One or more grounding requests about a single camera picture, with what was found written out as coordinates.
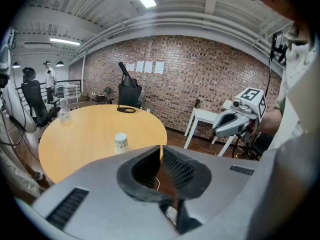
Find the chair headrest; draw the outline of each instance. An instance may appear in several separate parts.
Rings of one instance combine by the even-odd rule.
[[[23,72],[23,82],[27,83],[36,78],[36,71],[32,67],[25,67],[22,69]]]

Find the paper cup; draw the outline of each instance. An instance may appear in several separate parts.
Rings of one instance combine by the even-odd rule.
[[[127,135],[125,133],[121,132],[115,135],[114,151],[118,155],[129,151]]]

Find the black pants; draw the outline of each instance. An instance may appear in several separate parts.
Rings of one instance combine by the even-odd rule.
[[[48,102],[48,104],[49,104],[49,103],[51,103],[51,102],[54,100],[54,98],[52,97],[52,93],[53,93],[54,90],[51,90],[51,87],[45,88],[45,90],[46,90],[47,102]]]

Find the white wall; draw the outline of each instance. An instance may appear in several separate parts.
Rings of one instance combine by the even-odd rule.
[[[46,81],[46,68],[44,62],[47,59],[45,58],[12,58],[12,63],[18,62],[20,64],[20,67],[13,68],[14,70],[14,79],[17,87],[21,86],[21,83],[23,81],[23,72],[22,69],[25,67],[33,68],[36,73],[35,79],[38,80],[40,83],[43,83]],[[69,80],[69,62],[70,59],[65,58],[50,58],[49,61],[51,62],[51,67],[53,68],[54,72],[56,73],[56,80],[57,81],[63,81],[63,80]],[[64,66],[56,67],[56,63],[62,61],[64,63]]]

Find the white table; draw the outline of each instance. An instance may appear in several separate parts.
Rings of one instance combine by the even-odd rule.
[[[76,99],[76,102],[78,102],[78,85],[66,84],[66,85],[63,85],[62,87],[63,87],[63,97],[67,105],[68,105],[69,99]],[[69,88],[73,88],[72,96],[69,96],[68,94]]]
[[[185,142],[185,145],[183,148],[187,149],[189,144],[190,144],[190,141],[191,141],[191,138],[192,136],[194,135],[195,133],[195,130],[196,130],[196,127],[197,127],[197,124],[199,121],[201,122],[206,122],[206,123],[209,123],[209,124],[213,124],[216,117],[217,117],[218,114],[216,113],[213,113],[213,112],[209,112],[209,111],[206,111],[206,110],[203,110],[203,109],[199,109],[199,108],[193,108],[193,111],[192,111],[192,114],[191,114],[191,117],[190,117],[190,120],[189,120],[189,124],[186,128],[186,131],[185,131],[185,134],[184,136],[187,136],[188,135],[188,132],[189,132],[189,129],[191,127],[191,124],[192,124],[192,121],[194,119],[194,122],[193,122],[193,125],[191,127],[191,131],[189,133],[189,136],[188,138],[186,139],[186,142]],[[225,143],[225,145],[223,146],[222,150],[220,151],[220,153],[218,154],[218,157],[222,157],[222,155],[226,152],[227,148],[229,147],[229,145],[231,144],[231,142],[233,141],[235,136],[230,136],[229,139],[227,140],[227,142]],[[217,140],[218,137],[214,137],[213,141],[211,142],[211,144],[214,144],[215,141]]]

